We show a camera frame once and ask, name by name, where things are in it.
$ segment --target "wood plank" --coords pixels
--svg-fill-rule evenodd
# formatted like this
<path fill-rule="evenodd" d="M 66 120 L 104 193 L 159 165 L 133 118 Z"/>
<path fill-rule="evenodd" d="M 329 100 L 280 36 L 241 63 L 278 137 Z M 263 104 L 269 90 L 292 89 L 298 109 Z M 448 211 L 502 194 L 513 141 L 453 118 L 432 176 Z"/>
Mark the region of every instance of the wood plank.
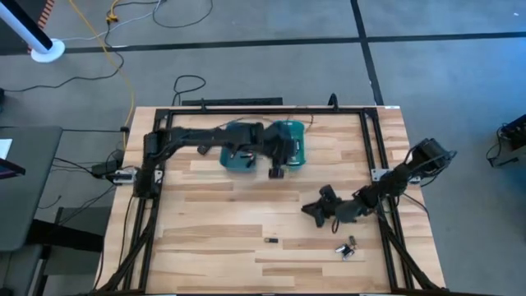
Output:
<path fill-rule="evenodd" d="M 124 165 L 141 165 L 142 138 L 151 131 L 156 108 L 136 109 Z M 402 113 L 400 109 L 377 109 L 388 161 L 394 167 L 409 148 Z M 330 231 L 333 218 L 327 219 L 322 228 L 317 228 L 314 219 L 301 212 L 303 205 L 320 198 L 319 190 L 326 184 L 331 184 L 344 200 L 351 199 L 359 188 L 370 184 L 358 116 L 314 114 L 312 118 L 310 114 L 222 114 L 178 115 L 173 120 L 174 125 L 212 128 L 240 117 L 249 118 L 248 122 L 262 121 L 266 126 L 272 120 L 287 118 L 300 120 L 306 125 L 312 120 L 313 124 L 305 135 L 307 163 L 298 171 L 287 172 L 283 180 L 269 180 L 269 160 L 263 157 L 258 157 L 254 173 L 240 174 L 227 172 L 219 164 L 219 147 L 214 147 L 205 156 L 199 155 L 195 147 L 179 150 L 166 163 L 146 292 L 388 292 L 380 232 L 374 215 L 360 217 L 356 224 L 341 224 L 339 232 L 333 234 Z M 371 120 L 368 122 L 373 153 L 378 160 Z M 418 186 L 409 186 L 406 193 L 423 204 Z M 131 194 L 132 187 L 126 186 L 118 188 L 115 194 L 99 285 L 104 284 L 118 268 L 122 227 Z M 133 200 L 126 222 L 125 254 L 132 236 L 137 204 L 138 201 Z M 404 197 L 400 200 L 399 212 L 408 251 L 427 275 L 443 286 L 426 214 L 419 205 Z M 344 262 L 334 249 L 348 242 L 349 235 L 357 239 L 358 249 L 350 261 Z M 277 238 L 279 242 L 265 243 L 265 238 Z M 394 258 L 401 283 L 398 256 L 394 254 Z M 137 260 L 132 281 L 135 286 L 140 264 L 141 260 Z"/>

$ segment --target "small black object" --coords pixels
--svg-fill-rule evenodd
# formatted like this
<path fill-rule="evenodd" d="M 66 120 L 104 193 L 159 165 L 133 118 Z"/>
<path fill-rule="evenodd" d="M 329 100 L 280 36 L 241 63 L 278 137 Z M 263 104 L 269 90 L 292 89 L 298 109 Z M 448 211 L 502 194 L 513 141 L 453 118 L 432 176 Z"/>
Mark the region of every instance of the small black object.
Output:
<path fill-rule="evenodd" d="M 201 145 L 199 147 L 197 147 L 197 153 L 199 153 L 200 155 L 206 155 L 208 153 L 208 151 L 210 151 L 210 149 L 212 149 L 211 146 L 204 146 L 204 145 Z"/>
<path fill-rule="evenodd" d="M 356 247 L 356 239 L 354 238 L 353 235 L 351 235 L 350 237 L 348 237 L 348 240 L 349 240 L 349 242 L 351 243 L 351 246 Z"/>
<path fill-rule="evenodd" d="M 279 240 L 277 238 L 265 238 L 265 243 L 278 243 Z"/>
<path fill-rule="evenodd" d="M 343 252 L 343 251 L 344 251 L 345 249 L 347 249 L 347 248 L 348 248 L 348 244 L 347 244 L 347 243 L 344 243 L 343 245 L 337 247 L 337 248 L 335 249 L 335 252 Z"/>
<path fill-rule="evenodd" d="M 342 251 L 342 260 L 343 261 L 347 261 L 352 255 L 354 255 L 354 250 L 352 248 L 350 248 L 349 246 L 347 246 L 343 251 Z"/>

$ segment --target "gray floor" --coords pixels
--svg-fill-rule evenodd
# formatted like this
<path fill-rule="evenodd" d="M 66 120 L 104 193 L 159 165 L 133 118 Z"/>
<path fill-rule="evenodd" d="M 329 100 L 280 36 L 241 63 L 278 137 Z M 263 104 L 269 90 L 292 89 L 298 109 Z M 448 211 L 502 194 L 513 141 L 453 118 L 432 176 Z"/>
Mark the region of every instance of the gray floor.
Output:
<path fill-rule="evenodd" d="M 76 2 L 103 30 L 111 0 Z M 169 0 L 159 19 L 173 24 L 194 20 L 209 4 L 208 0 Z M 215 0 L 214 5 L 210 17 L 199 25 L 168 30 L 147 18 L 115 30 L 111 40 L 114 44 L 162 44 L 358 35 L 348 0 Z M 359 5 L 371 36 L 526 31 L 526 3 L 521 0 L 359 0 Z M 126 20 L 150 9 L 120 7 L 118 15 Z M 67 0 L 56 1 L 46 32 L 57 38 L 90 37 Z M 77 40 L 67 45 L 96 43 Z M 411 142 L 435 137 L 459 152 L 443 175 L 424 189 L 448 287 L 524 294 L 526 168 L 512 164 L 492 169 L 484 157 L 495 140 L 495 130 L 526 109 L 526 39 L 371 44 L 371 52 L 385 104 L 402 107 Z M 173 81 L 182 74 L 201 75 L 208 82 L 183 99 L 282 96 L 286 104 L 325 104 L 335 92 L 342 104 L 374 104 L 359 44 L 123 55 L 139 105 L 170 104 Z M 49 65 L 33 63 L 27 56 L 0 57 L 0 65 L 0 81 L 7 89 L 112 71 L 102 53 L 68 54 Z M 57 90 L 10 94 L 5 108 L 0 125 L 117 129 L 127 115 L 129 99 L 116 76 L 74 81 Z M 58 154 L 74 161 L 104 161 L 119 141 L 118 134 L 66 132 Z M 63 198 L 38 215 L 52 220 L 58 206 L 79 206 L 106 187 L 80 173 L 54 172 L 42 205 L 59 194 Z M 108 196 L 96 205 L 109 206 L 111 201 Z M 57 277 L 46 293 L 83 292 L 92 280 L 93 275 Z"/>

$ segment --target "teal bin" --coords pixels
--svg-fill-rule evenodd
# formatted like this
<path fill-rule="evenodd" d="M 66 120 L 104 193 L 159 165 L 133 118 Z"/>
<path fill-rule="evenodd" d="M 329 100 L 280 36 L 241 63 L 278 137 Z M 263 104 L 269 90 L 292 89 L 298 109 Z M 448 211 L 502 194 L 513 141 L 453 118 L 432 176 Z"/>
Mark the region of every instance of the teal bin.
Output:
<path fill-rule="evenodd" d="M 298 170 L 307 162 L 305 159 L 305 125 L 296 120 L 280 122 L 288 126 L 290 136 L 294 140 L 294 156 L 288 159 L 287 166 L 291 170 Z"/>
<path fill-rule="evenodd" d="M 294 156 L 288 159 L 287 167 L 294 171 L 300 169 L 307 161 L 305 159 L 305 126 L 296 120 L 278 121 L 288 126 L 294 140 Z M 233 129 L 238 123 L 230 123 L 226 129 Z M 234 157 L 230 149 L 222 148 L 219 162 L 228 171 L 250 173 L 256 171 L 256 158 L 247 152 L 239 151 Z"/>
<path fill-rule="evenodd" d="M 235 129 L 237 125 L 239 123 L 229 123 L 226 129 Z M 221 148 L 219 163 L 230 172 L 250 173 L 256 171 L 256 158 L 251 158 L 251 154 L 239 151 L 232 157 L 232 151 L 225 147 Z"/>

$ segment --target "yellow cable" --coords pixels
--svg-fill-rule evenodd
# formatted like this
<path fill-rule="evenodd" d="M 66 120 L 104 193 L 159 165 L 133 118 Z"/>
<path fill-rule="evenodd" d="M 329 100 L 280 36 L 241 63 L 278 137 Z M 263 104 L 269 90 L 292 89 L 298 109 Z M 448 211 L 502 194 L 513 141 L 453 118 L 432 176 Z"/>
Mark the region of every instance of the yellow cable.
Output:
<path fill-rule="evenodd" d="M 104 46 L 104 43 L 102 42 L 102 39 L 98 36 L 97 31 L 93 28 L 93 26 L 90 24 L 90 22 L 85 18 L 85 16 L 82 14 L 82 12 L 79 10 L 79 7 L 76 6 L 76 4 L 73 2 L 73 0 L 69 0 L 69 3 L 72 5 L 73 10 L 78 14 L 81 19 L 85 22 L 85 25 L 88 26 L 88 28 L 91 30 L 93 35 L 97 38 L 97 41 L 99 41 L 100 47 L 102 47 L 102 50 L 104 51 L 104 54 L 106 55 L 106 58 L 108 59 L 109 63 L 114 66 L 118 73 L 121 75 L 122 79 L 126 83 L 126 86 L 128 90 L 130 91 L 130 111 L 128 112 L 128 116 L 126 117 L 126 122 L 124 123 L 124 126 L 127 127 L 128 123 L 130 123 L 130 120 L 132 119 L 132 113 L 133 109 L 135 108 L 135 91 L 133 90 L 132 83 L 127 78 L 126 74 L 124 74 L 124 71 L 118 66 L 115 61 L 112 59 L 112 57 L 109 55 L 108 50 L 106 49 L 106 46 Z M 124 132 L 122 134 L 122 146 L 124 147 L 124 150 L 126 150 L 126 133 Z"/>
<path fill-rule="evenodd" d="M 121 0 L 113 0 L 112 6 L 109 8 L 109 16 L 106 17 L 106 21 L 118 21 L 118 17 L 113 13 L 115 5 Z"/>

